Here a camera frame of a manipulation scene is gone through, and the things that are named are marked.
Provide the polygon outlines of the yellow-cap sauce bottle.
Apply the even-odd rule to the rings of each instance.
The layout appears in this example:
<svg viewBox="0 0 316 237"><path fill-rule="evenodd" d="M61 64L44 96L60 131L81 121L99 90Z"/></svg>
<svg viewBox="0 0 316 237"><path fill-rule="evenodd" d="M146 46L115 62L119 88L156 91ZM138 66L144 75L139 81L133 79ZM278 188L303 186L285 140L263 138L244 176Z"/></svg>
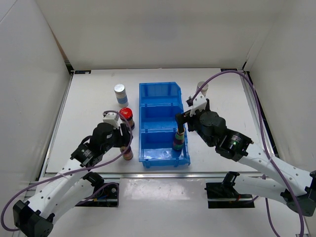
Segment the yellow-cap sauce bottle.
<svg viewBox="0 0 316 237"><path fill-rule="evenodd" d="M122 146L120 152L125 160L131 160L133 158L133 151L131 147Z"/></svg>
<svg viewBox="0 0 316 237"><path fill-rule="evenodd" d="M180 133L179 131L177 131L173 139L172 148L175 151L180 151L182 150L183 146L184 146L184 132Z"/></svg>

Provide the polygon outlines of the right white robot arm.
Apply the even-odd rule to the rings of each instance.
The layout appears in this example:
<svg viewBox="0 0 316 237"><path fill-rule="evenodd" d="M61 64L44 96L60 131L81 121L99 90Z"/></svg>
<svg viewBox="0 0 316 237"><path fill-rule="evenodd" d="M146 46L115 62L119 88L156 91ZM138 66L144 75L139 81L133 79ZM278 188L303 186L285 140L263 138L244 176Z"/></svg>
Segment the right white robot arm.
<svg viewBox="0 0 316 237"><path fill-rule="evenodd" d="M209 100L190 103L192 109L176 114L179 133L184 126L195 131L220 156L247 165L268 179L246 177L228 172L220 190L227 197L253 194L276 200L303 216L313 216L316 209L316 174L296 168L268 153L244 134L228 129L224 118L209 108Z"/></svg>

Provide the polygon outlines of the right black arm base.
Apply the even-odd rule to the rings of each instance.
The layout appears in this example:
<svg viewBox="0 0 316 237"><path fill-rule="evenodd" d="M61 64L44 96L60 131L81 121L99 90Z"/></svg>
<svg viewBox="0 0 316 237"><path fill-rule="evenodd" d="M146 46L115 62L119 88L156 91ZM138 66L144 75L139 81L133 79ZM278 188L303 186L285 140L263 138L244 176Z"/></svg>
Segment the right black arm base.
<svg viewBox="0 0 316 237"><path fill-rule="evenodd" d="M234 189L238 172L230 171L221 182L206 182L204 190L207 195L209 209L254 208L254 197L241 194Z"/></svg>

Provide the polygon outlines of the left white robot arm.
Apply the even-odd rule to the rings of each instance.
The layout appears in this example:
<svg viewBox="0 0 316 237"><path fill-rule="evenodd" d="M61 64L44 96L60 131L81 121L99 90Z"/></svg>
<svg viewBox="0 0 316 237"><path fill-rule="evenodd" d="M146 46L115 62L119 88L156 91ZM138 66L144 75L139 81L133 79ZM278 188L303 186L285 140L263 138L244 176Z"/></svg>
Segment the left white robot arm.
<svg viewBox="0 0 316 237"><path fill-rule="evenodd" d="M28 237L48 236L65 212L84 198L102 195L106 184L92 169L111 148L128 149L131 141L129 125L98 124L92 135L78 145L59 174L47 179L47 184L27 201L19 200L14 204L15 226Z"/></svg>

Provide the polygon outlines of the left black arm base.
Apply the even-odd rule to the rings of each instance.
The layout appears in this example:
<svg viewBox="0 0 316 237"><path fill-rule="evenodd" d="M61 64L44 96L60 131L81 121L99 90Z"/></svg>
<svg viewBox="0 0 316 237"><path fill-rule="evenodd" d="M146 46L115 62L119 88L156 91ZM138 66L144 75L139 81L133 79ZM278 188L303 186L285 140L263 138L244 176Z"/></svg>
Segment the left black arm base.
<svg viewBox="0 0 316 237"><path fill-rule="evenodd" d="M90 196L76 204L78 207L118 207L119 183L106 182L96 172L90 172L83 177L93 188Z"/></svg>

